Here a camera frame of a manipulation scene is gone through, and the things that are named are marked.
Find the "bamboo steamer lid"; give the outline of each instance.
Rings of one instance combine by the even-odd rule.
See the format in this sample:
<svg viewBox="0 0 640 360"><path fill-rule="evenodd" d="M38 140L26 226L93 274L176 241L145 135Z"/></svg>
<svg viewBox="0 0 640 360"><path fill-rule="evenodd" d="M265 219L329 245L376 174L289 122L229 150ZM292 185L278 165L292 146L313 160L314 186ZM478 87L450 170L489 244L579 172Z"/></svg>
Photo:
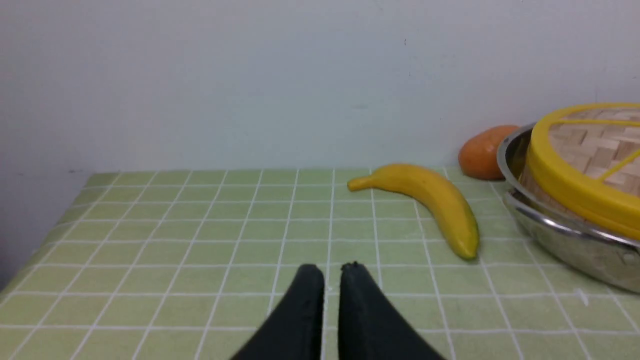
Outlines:
<svg viewBox="0 0 640 360"><path fill-rule="evenodd" d="M640 240L640 104L587 104L542 118L520 182L573 218Z"/></svg>

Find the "yellow plastic rim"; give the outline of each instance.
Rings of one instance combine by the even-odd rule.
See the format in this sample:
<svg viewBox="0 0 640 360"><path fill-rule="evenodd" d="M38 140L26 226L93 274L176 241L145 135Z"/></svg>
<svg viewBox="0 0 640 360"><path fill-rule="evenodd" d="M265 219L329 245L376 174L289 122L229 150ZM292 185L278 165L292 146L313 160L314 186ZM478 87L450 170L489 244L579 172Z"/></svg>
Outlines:
<svg viewBox="0 0 640 360"><path fill-rule="evenodd" d="M596 225L640 240L640 198L611 188L601 179L590 178L574 169L558 155L548 140L552 125L568 122L560 119L578 111L599 108L640 108L640 104L586 104L548 114L533 128L527 166L540 188L567 209ZM634 153L625 160L637 155Z"/></svg>

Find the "wall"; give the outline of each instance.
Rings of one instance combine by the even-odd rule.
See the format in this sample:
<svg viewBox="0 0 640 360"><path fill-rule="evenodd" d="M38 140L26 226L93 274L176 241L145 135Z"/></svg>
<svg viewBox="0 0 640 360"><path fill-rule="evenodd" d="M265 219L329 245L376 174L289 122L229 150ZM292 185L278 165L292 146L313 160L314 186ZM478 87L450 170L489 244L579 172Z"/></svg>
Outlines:
<svg viewBox="0 0 640 360"><path fill-rule="evenodd" d="M0 175L0 290L29 259L89 174Z"/></svg>
<svg viewBox="0 0 640 360"><path fill-rule="evenodd" d="M640 101L637 0L0 0L5 174L452 163Z"/></svg>

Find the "grid pattern tablecloth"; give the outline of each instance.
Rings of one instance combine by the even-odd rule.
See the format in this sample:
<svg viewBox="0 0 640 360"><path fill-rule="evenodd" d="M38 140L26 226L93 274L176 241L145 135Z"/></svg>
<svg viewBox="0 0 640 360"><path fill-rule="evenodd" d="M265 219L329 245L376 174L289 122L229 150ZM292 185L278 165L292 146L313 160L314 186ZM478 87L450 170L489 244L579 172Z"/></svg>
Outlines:
<svg viewBox="0 0 640 360"><path fill-rule="evenodd" d="M518 231L504 183L440 169L479 222L480 260L448 249L402 195L349 193L369 169L97 174L0 299L0 359L226 359L297 266L367 265L448 359L637 359L640 298L559 264Z"/></svg>

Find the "banana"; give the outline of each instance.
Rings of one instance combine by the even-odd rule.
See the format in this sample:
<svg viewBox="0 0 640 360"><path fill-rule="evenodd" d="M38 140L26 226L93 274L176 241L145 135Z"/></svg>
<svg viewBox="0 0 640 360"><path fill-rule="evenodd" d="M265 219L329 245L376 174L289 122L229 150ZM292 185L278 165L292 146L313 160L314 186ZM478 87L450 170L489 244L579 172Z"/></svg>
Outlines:
<svg viewBox="0 0 640 360"><path fill-rule="evenodd" d="M476 258L479 235L476 218L460 191L444 176L411 164L390 164L347 184L350 191L377 188L413 197L427 207L449 247L465 260Z"/></svg>

